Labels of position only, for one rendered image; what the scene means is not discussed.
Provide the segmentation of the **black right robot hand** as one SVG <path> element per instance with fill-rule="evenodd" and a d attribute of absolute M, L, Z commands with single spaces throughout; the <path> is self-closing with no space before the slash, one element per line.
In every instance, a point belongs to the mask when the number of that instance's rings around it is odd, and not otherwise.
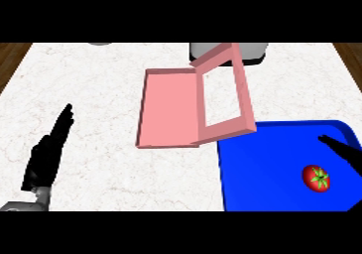
<path fill-rule="evenodd" d="M 347 211 L 362 206 L 362 151 L 326 135 L 317 137 L 331 154 L 331 164 L 325 167 L 331 187 L 326 191 L 326 209 Z"/>

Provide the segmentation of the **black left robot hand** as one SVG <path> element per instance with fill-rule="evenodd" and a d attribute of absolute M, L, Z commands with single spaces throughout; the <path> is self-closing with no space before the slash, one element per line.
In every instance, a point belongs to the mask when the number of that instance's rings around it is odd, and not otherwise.
<path fill-rule="evenodd" d="M 66 104 L 49 135 L 44 135 L 40 142 L 31 149 L 31 157 L 25 168 L 22 191 L 34 188 L 49 188 L 53 184 L 62 157 L 62 149 L 66 143 L 72 119 L 72 106 Z"/>

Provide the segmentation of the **red tomato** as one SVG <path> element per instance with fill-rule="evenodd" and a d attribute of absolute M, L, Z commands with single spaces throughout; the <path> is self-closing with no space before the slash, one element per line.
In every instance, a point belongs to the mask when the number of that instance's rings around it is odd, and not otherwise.
<path fill-rule="evenodd" d="M 309 165 L 303 168 L 301 180 L 312 191 L 326 192 L 329 190 L 329 175 L 319 166 Z"/>

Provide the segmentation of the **blue tray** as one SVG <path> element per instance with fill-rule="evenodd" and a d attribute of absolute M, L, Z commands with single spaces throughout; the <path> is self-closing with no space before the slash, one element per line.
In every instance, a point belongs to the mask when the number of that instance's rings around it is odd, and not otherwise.
<path fill-rule="evenodd" d="M 226 211 L 346 211 L 362 202 L 362 177 L 319 142 L 320 135 L 360 147 L 338 120 L 260 122 L 255 133 L 217 142 Z M 310 165 L 331 177 L 323 192 L 303 182 Z"/>

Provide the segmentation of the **pink cardboard box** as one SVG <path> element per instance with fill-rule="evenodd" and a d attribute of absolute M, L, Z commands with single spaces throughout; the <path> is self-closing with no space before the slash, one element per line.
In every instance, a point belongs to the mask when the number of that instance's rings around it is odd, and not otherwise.
<path fill-rule="evenodd" d="M 232 62 L 241 115 L 205 122 L 204 74 Z M 201 144 L 257 131 L 238 43 L 222 43 L 188 68 L 145 70 L 134 146 L 139 149 L 198 148 Z"/>

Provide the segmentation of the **grey and black appliance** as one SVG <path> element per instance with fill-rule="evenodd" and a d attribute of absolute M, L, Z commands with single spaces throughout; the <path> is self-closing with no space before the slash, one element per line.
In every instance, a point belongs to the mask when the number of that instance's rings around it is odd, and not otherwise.
<path fill-rule="evenodd" d="M 189 61 L 193 61 L 202 54 L 219 46 L 217 43 L 191 43 Z M 239 43 L 244 65 L 254 65 L 263 62 L 266 57 L 267 43 Z"/>

